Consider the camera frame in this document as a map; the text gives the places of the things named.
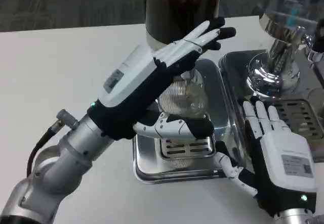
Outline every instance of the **label sticker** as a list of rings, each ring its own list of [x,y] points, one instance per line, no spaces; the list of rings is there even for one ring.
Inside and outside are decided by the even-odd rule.
[[[291,155],[282,155],[281,157],[287,175],[313,178],[310,161],[307,158]]]
[[[106,92],[110,93],[123,76],[124,74],[120,70],[115,70],[103,84],[103,87],[105,88]]]

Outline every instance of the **green led light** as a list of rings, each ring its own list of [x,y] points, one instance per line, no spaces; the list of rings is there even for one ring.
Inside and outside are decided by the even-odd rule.
[[[307,201],[307,196],[306,196],[306,195],[302,195],[300,198],[301,198],[303,201]]]

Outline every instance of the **robotic arm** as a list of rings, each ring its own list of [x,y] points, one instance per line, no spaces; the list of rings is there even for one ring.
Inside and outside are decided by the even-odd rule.
[[[224,24],[223,18],[206,21],[156,53],[138,46],[106,80],[101,96],[80,121],[61,111],[32,151],[27,178],[13,189],[0,224],[52,223],[61,201],[114,141],[131,139],[137,133],[155,138],[211,136],[214,128],[207,119],[181,118],[148,107],[175,76],[193,69],[202,53],[218,50],[218,39],[235,36],[234,28],[220,28]],[[71,131],[58,145],[43,150],[31,170],[37,150],[65,125]]]

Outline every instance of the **white robotic hand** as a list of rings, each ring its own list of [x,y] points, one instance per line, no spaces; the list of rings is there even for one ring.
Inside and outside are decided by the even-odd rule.
[[[89,117],[110,138],[131,139],[135,134],[154,138],[204,139],[214,132],[208,119],[189,119],[147,108],[179,76],[194,68],[206,50],[219,50],[219,39],[235,36],[234,28],[220,28],[224,18],[205,21],[182,40],[157,52],[138,46],[106,80]]]
[[[311,152],[306,139],[291,132],[279,119],[277,110],[258,98],[242,101],[246,137],[255,175],[229,164],[224,144],[216,145],[224,173],[248,193],[275,219],[305,221],[315,212],[316,182]]]

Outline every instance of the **metal drip tray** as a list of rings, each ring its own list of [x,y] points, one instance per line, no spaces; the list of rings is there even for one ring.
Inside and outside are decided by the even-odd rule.
[[[214,125],[214,135],[206,140],[186,144],[136,136],[133,139],[135,176],[149,184],[202,178],[225,177],[215,159],[217,141],[224,141],[232,156],[242,165],[245,155],[241,137],[227,107],[220,71],[214,62],[201,59],[196,63],[208,98],[206,115]]]

